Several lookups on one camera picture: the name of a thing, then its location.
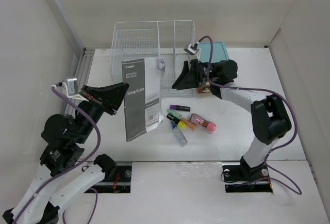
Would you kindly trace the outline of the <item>grey setup guide booklet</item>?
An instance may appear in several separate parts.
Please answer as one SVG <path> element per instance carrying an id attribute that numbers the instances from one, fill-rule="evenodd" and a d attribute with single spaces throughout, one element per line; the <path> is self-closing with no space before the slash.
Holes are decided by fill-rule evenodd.
<path id="1" fill-rule="evenodd" d="M 130 142 L 146 132 L 144 59 L 123 61 L 122 78 L 129 84 L 124 98 L 124 115 L 126 141 Z"/>

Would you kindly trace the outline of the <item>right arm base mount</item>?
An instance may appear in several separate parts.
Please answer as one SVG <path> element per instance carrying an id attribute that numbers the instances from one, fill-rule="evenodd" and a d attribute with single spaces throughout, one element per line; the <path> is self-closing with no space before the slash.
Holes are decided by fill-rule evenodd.
<path id="1" fill-rule="evenodd" d="M 221 180 L 226 193 L 273 193 L 265 164 L 252 172 L 245 173 L 240 162 L 222 164 Z"/>

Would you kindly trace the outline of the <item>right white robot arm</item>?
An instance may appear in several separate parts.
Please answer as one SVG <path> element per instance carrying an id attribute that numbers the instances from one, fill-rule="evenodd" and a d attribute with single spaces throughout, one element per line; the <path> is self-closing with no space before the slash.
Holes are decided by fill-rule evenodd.
<path id="1" fill-rule="evenodd" d="M 234 83 L 237 71 L 238 65 L 233 60 L 211 64 L 198 59 L 184 61 L 181 74 L 172 88 L 193 89 L 210 79 L 210 90 L 214 96 L 232 102 L 251 114 L 254 139 L 239 164 L 225 166 L 224 172 L 229 173 L 231 181 L 253 181 L 260 177 L 271 149 L 291 130 L 292 124 L 280 97 L 243 90 Z"/>

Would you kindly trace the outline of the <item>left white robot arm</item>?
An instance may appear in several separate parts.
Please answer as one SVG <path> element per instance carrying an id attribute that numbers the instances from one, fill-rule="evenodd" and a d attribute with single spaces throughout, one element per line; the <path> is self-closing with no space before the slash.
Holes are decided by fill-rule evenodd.
<path id="1" fill-rule="evenodd" d="M 129 89 L 128 83 L 105 87 L 84 85 L 78 93 L 82 102 L 75 105 L 57 89 L 68 90 L 65 82 L 52 85 L 52 92 L 75 110 L 75 116 L 50 116 L 41 137 L 47 146 L 40 157 L 37 172 L 20 203 L 3 213 L 6 223 L 57 223 L 76 197 L 92 190 L 93 185 L 110 181 L 116 174 L 117 164 L 107 154 L 96 157 L 78 178 L 61 190 L 60 180 L 96 153 L 101 144 L 97 122 L 104 113 L 115 115 Z"/>

